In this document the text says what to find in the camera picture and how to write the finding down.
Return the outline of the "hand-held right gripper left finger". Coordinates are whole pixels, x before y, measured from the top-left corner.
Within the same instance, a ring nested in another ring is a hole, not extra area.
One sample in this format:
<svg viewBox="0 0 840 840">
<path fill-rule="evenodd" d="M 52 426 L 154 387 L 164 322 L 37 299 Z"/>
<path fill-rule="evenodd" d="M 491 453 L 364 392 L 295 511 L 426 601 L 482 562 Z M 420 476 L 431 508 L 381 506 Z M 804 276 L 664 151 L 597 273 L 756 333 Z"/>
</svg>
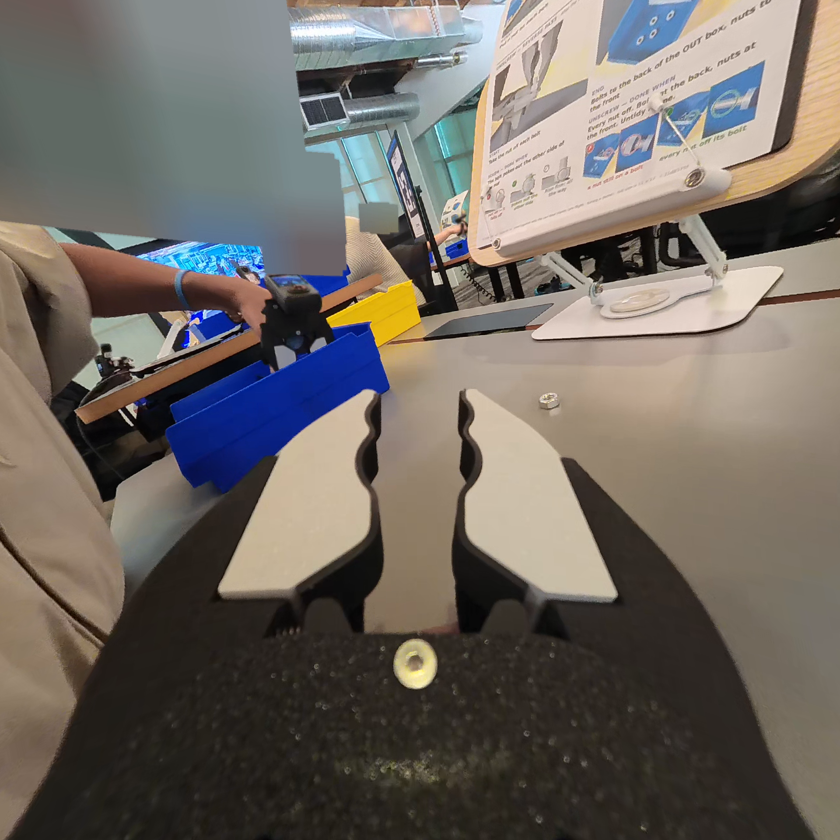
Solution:
<svg viewBox="0 0 840 840">
<path fill-rule="evenodd" d="M 384 568 L 381 408 L 364 389 L 280 450 L 217 586 L 226 629 L 364 632 Z"/>
</svg>

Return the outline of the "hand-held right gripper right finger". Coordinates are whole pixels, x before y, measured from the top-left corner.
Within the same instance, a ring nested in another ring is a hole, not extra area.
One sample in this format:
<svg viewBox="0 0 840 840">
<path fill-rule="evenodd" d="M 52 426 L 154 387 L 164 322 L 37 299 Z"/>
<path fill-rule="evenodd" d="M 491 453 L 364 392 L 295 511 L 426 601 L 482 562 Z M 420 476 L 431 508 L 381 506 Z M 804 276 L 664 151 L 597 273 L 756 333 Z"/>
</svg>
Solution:
<svg viewBox="0 0 840 840">
<path fill-rule="evenodd" d="M 459 473 L 451 567 L 458 619 L 479 630 L 502 602 L 536 628 L 558 603 L 619 593 L 558 451 L 474 388 L 458 394 Z"/>
</svg>

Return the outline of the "person's left forearm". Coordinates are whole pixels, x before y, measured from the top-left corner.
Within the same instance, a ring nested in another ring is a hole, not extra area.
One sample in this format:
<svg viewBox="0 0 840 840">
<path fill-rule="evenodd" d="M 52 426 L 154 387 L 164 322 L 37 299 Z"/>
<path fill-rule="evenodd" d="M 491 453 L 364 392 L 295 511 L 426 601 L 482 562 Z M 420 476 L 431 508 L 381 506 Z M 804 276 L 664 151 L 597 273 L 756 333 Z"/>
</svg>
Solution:
<svg viewBox="0 0 840 840">
<path fill-rule="evenodd" d="M 174 268 L 112 249 L 62 244 L 87 292 L 91 314 L 110 319 L 182 309 Z"/>
</svg>

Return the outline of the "person's left hand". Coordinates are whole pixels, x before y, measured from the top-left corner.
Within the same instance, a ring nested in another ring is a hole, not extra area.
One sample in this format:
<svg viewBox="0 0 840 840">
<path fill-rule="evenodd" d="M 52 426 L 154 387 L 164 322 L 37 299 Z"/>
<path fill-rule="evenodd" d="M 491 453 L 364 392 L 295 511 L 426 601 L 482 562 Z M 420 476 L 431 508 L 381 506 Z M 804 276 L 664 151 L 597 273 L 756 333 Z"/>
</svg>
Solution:
<svg viewBox="0 0 840 840">
<path fill-rule="evenodd" d="M 197 275 L 183 285 L 185 299 L 196 309 L 225 312 L 231 320 L 258 330 L 265 322 L 267 289 L 242 278 Z"/>
</svg>

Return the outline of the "yellow plastic bin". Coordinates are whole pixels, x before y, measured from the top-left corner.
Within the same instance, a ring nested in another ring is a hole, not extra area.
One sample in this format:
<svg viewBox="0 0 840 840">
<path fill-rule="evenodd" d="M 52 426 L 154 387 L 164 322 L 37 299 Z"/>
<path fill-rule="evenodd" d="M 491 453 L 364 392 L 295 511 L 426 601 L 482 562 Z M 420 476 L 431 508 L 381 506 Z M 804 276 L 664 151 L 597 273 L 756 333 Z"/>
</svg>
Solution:
<svg viewBox="0 0 840 840">
<path fill-rule="evenodd" d="M 378 291 L 327 317 L 332 329 L 368 323 L 378 347 L 417 326 L 420 321 L 415 286 L 410 280 Z"/>
</svg>

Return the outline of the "television screen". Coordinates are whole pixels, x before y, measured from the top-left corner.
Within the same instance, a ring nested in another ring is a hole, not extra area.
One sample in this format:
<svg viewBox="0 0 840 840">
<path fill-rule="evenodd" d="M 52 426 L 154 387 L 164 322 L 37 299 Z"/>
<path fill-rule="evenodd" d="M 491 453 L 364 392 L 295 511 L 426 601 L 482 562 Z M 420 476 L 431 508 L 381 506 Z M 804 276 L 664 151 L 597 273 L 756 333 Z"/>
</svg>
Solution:
<svg viewBox="0 0 840 840">
<path fill-rule="evenodd" d="M 259 247 L 247 245 L 205 244 L 185 241 L 179 244 L 153 248 L 145 244 L 145 251 L 137 256 L 158 265 L 191 270 L 200 274 L 234 277 L 238 270 L 265 277 L 263 255 Z"/>
</svg>

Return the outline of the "wooden-edged table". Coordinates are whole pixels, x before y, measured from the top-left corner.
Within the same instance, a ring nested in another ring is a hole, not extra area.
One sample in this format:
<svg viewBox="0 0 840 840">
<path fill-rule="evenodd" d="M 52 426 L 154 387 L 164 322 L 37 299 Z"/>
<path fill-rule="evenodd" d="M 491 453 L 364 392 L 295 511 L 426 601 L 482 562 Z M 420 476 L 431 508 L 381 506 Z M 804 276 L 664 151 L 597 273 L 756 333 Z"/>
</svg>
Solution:
<svg viewBox="0 0 840 840">
<path fill-rule="evenodd" d="M 179 385 L 191 376 L 214 372 L 223 362 L 249 350 L 260 350 L 260 341 L 269 337 L 269 331 L 267 322 L 262 325 L 259 335 L 249 329 L 234 329 L 191 350 L 174 353 L 162 362 L 132 372 L 125 383 L 81 404 L 77 415 L 84 424 L 90 424 L 170 386 Z M 237 371 L 231 382 L 217 381 L 219 388 L 213 395 L 199 399 L 197 411 L 240 393 L 246 406 L 267 399 L 289 405 L 293 412 L 302 405 L 307 416 L 316 418 L 363 391 L 384 394 L 390 390 L 367 322 L 350 325 L 341 337 L 312 353 L 303 354 L 280 370 L 269 368 L 265 372 L 267 365 L 259 360 L 256 367 L 248 364 Z"/>
</svg>

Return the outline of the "printed marker sign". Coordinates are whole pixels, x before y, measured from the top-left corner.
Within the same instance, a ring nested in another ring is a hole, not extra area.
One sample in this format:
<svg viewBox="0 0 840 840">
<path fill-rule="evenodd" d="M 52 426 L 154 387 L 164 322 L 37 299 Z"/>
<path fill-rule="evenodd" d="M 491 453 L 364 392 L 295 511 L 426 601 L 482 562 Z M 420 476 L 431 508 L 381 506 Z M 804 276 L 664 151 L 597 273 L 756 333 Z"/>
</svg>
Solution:
<svg viewBox="0 0 840 840">
<path fill-rule="evenodd" d="M 441 312 L 454 312 L 458 307 L 438 246 L 443 239 L 434 233 L 429 222 L 425 205 L 420 199 L 408 169 L 397 131 L 393 132 L 386 159 L 402 202 L 406 223 L 413 235 L 413 244 L 408 250 L 409 266 L 418 268 L 421 272 L 423 295 L 426 301 L 434 302 Z"/>
</svg>

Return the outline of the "black flat pad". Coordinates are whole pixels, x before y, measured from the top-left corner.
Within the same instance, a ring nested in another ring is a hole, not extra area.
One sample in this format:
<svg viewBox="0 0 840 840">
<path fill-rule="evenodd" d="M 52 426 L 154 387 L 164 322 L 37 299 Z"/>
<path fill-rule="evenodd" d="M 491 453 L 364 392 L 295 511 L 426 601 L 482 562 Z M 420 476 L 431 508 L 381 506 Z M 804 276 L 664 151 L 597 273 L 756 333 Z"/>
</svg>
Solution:
<svg viewBox="0 0 840 840">
<path fill-rule="evenodd" d="M 551 307 L 551 303 L 543 303 L 527 308 L 499 310 L 454 318 L 425 335 L 423 341 L 449 340 L 527 330 L 535 319 L 550 310 Z"/>
</svg>

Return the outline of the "white ceiling vent unit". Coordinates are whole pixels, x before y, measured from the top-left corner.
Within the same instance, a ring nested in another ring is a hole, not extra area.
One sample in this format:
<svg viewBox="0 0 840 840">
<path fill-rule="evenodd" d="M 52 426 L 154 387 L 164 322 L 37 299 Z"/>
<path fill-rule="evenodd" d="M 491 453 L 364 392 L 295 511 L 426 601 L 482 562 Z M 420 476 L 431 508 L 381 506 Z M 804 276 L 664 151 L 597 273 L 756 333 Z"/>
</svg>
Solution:
<svg viewBox="0 0 840 840">
<path fill-rule="evenodd" d="M 350 124 L 350 117 L 338 91 L 299 98 L 304 129 L 308 132 L 341 128 Z"/>
</svg>

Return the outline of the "instruction sheet on stand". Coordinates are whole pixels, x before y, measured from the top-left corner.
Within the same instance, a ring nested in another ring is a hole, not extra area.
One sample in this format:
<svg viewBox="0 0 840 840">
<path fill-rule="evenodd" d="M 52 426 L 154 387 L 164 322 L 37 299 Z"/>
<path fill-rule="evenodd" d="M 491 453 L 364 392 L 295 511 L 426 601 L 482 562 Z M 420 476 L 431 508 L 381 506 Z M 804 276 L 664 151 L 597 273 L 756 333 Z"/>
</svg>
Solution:
<svg viewBox="0 0 840 840">
<path fill-rule="evenodd" d="M 504 24 L 505 4 L 499 29 Z M 473 198 L 480 192 L 480 165 L 486 127 L 489 77 L 476 119 L 475 159 L 469 207 L 469 252 L 481 265 L 499 267 L 518 259 L 541 257 L 544 265 L 577 286 L 581 296 L 539 327 L 537 341 L 632 338 L 707 333 L 734 326 L 757 307 L 782 277 L 779 266 L 731 269 L 700 214 L 763 197 L 792 184 L 823 163 L 838 148 L 838 2 L 815 2 L 815 14 L 789 142 L 781 149 L 733 168 L 734 183 L 717 197 L 681 210 L 639 218 L 580 237 L 556 240 L 498 255 L 476 244 L 478 215 Z M 584 276 L 562 257 L 561 249 L 676 222 L 700 253 L 691 273 L 653 276 L 641 285 L 622 287 Z"/>
</svg>

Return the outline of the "printed instruction sheet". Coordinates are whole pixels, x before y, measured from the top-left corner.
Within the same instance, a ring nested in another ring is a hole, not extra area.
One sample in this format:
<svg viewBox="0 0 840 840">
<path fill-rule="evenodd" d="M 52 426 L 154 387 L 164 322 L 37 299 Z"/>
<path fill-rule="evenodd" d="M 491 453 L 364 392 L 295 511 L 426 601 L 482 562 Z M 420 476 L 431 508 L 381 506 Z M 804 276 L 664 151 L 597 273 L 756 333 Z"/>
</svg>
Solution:
<svg viewBox="0 0 840 840">
<path fill-rule="evenodd" d="M 815 2 L 509 2 L 476 244 L 512 256 L 724 194 L 790 140 Z"/>
</svg>

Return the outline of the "black office chair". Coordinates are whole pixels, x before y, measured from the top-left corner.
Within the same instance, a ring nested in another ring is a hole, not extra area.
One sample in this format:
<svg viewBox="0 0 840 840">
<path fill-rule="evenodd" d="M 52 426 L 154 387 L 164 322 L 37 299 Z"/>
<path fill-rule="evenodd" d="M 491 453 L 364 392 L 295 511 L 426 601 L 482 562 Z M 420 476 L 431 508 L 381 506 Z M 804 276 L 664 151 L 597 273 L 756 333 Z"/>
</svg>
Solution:
<svg viewBox="0 0 840 840">
<path fill-rule="evenodd" d="M 811 175 L 778 192 L 702 214 L 729 258 L 809 245 L 838 233 L 838 171 Z"/>
</svg>

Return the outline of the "silver ventilation duct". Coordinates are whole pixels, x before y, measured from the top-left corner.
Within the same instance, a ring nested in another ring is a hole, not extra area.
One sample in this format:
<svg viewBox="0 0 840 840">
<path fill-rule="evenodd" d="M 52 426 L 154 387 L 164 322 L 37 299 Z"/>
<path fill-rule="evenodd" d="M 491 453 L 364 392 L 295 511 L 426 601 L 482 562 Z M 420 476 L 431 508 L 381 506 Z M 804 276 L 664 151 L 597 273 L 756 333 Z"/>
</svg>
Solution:
<svg viewBox="0 0 840 840">
<path fill-rule="evenodd" d="M 308 4 L 288 16 L 298 71 L 448 55 L 484 34 L 457 2 Z"/>
<path fill-rule="evenodd" d="M 362 127 L 387 123 L 409 123 L 421 110 L 416 93 L 394 92 L 377 97 L 342 99 L 349 125 Z"/>
</svg>

